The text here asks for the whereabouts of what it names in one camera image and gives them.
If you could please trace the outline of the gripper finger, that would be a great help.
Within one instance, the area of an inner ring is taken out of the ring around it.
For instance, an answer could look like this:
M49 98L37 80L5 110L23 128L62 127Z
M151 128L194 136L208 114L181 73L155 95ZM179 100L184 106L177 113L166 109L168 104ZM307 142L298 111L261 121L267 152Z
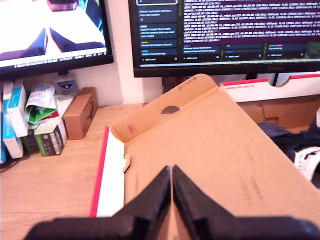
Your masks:
M206 195L178 166L173 166L173 198L187 225L239 225L240 220Z
M166 165L153 180L115 217L132 217L134 220L153 223L171 201L170 167Z

